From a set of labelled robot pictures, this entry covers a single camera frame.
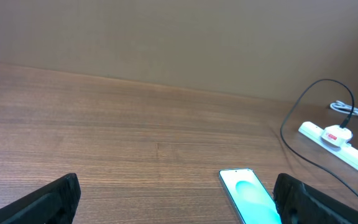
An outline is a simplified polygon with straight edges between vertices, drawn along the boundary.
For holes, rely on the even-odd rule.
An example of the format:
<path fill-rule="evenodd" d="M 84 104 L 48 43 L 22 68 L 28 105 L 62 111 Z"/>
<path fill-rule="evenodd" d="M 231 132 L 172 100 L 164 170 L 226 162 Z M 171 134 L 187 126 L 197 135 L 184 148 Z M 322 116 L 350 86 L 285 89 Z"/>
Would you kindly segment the turquoise screen Galaxy smartphone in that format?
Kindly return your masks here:
<path fill-rule="evenodd" d="M 282 223 L 275 202 L 252 169 L 220 170 L 219 180 L 241 223 Z"/>

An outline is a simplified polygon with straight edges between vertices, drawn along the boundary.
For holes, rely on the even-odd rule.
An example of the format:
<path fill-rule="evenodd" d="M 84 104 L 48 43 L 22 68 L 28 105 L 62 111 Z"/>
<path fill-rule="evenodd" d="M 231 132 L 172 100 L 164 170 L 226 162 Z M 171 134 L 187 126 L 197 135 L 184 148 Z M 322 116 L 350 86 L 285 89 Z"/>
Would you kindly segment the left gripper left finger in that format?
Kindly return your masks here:
<path fill-rule="evenodd" d="M 0 224 L 72 224 L 81 197 L 69 173 L 0 209 Z"/>

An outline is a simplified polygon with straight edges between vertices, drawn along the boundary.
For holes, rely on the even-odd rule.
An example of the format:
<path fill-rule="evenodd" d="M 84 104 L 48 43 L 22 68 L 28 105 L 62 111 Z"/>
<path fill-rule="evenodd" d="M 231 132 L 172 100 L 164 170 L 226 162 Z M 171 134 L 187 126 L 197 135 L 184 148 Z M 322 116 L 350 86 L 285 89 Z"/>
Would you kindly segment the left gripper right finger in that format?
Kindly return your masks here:
<path fill-rule="evenodd" d="M 281 173 L 273 189 L 273 200 L 282 223 L 358 224 L 358 211 Z"/>

